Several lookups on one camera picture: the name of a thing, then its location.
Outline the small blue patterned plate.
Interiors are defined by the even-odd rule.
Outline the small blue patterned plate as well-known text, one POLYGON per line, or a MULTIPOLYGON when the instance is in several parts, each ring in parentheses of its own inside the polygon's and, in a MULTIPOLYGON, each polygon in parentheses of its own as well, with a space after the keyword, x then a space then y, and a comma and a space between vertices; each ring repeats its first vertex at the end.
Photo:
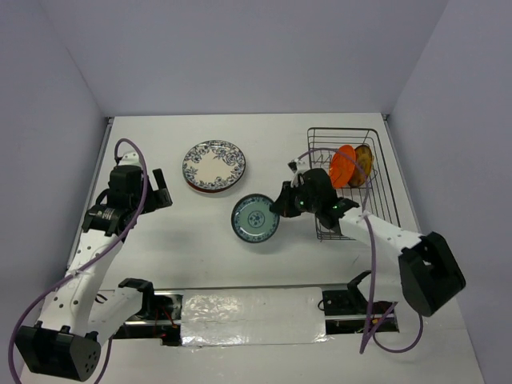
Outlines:
POLYGON ((270 210, 274 201, 264 194, 248 194, 234 206, 230 224, 238 238, 251 244, 269 240, 278 230, 280 216, 270 210))

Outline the white blue floral plate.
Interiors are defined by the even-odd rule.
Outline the white blue floral plate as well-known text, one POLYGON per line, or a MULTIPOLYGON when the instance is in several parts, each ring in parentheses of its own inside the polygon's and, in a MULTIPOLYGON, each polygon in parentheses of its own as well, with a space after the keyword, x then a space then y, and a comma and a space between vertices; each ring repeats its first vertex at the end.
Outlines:
POLYGON ((241 174, 246 170, 244 153, 233 143, 224 140, 208 140, 188 150, 182 161, 182 173, 241 174))

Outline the orange plate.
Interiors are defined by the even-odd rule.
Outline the orange plate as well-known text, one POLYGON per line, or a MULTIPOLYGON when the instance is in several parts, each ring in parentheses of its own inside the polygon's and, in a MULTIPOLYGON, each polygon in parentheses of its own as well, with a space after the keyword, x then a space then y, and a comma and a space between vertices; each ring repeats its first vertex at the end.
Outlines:
POLYGON ((333 188, 341 189, 348 184, 354 174, 355 159, 355 149, 352 146, 344 145, 338 148, 331 159, 328 172, 333 188))

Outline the amber brown plate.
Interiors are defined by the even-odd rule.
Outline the amber brown plate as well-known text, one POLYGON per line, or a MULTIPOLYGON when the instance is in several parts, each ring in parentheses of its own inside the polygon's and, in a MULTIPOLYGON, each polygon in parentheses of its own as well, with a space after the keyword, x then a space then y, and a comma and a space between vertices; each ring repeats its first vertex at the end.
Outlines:
POLYGON ((348 181, 351 188, 360 187, 366 182, 373 168, 374 160, 373 153, 367 145, 360 145, 354 151, 358 165, 354 168, 354 173, 348 181))

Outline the dark teal blossom plate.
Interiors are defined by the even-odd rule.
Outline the dark teal blossom plate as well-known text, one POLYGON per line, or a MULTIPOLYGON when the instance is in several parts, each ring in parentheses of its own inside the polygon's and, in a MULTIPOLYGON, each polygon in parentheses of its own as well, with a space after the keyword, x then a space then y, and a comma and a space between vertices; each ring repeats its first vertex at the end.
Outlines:
POLYGON ((219 190, 239 184, 243 180, 244 173, 220 174, 219 172, 213 172, 193 174, 191 170, 187 170, 183 176, 187 184, 189 183, 208 190, 219 190))

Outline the red plate with teal flower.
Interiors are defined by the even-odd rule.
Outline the red plate with teal flower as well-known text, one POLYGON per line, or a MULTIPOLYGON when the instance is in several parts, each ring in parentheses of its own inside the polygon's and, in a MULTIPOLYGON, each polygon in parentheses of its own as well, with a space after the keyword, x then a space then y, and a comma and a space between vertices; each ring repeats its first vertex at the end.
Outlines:
POLYGON ((236 191, 236 189, 237 189, 236 186, 231 186, 231 187, 227 187, 227 188, 221 188, 219 190, 208 190, 208 189, 204 189, 204 188, 200 188, 200 187, 194 186, 194 185, 189 184, 189 183, 187 185, 194 192, 197 192, 197 193, 200 193, 200 194, 204 194, 204 195, 207 195, 207 196, 221 196, 221 195, 225 195, 225 194, 231 194, 232 192, 236 191))

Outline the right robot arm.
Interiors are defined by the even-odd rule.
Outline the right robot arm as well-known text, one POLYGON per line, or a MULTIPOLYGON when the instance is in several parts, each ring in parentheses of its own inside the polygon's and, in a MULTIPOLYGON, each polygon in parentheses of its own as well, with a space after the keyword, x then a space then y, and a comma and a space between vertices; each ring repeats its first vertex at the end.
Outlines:
POLYGON ((435 314, 466 288, 466 279, 443 236, 404 230, 338 196, 322 169, 298 171, 293 180, 284 181, 270 211, 283 218, 313 214, 328 230, 370 247, 370 287, 358 286, 347 295, 350 308, 357 313, 367 312, 376 302, 378 256, 387 256, 398 266, 401 297, 423 317, 435 314))

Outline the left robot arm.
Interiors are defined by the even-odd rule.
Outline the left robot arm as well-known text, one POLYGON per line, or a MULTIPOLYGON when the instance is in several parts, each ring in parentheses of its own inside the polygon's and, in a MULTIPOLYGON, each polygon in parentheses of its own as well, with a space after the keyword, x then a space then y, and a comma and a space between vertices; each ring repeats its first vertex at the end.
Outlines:
POLYGON ((140 214, 172 206, 165 177, 142 166, 117 165, 108 187, 83 219, 82 233, 65 281, 48 293, 50 303, 32 326, 20 326, 14 344, 28 370, 77 382, 98 368, 103 345, 132 316, 149 318, 157 308, 152 282, 122 280, 111 297, 98 302, 106 272, 140 214))

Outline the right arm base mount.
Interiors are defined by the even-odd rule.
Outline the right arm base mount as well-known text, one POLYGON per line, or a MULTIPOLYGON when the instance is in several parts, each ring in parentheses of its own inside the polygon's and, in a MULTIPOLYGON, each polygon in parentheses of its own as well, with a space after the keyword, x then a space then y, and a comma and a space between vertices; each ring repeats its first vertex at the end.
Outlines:
POLYGON ((357 288, 352 290, 324 290, 317 308, 326 317, 364 318, 367 310, 367 300, 357 288))

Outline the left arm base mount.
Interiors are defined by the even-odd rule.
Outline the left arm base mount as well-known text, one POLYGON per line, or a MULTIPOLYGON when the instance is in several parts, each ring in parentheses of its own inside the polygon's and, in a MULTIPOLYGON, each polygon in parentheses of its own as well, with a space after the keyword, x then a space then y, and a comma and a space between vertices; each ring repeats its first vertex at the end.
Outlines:
POLYGON ((128 318, 114 335, 118 340, 159 340, 164 346, 181 346, 182 296, 156 294, 150 312, 128 318))

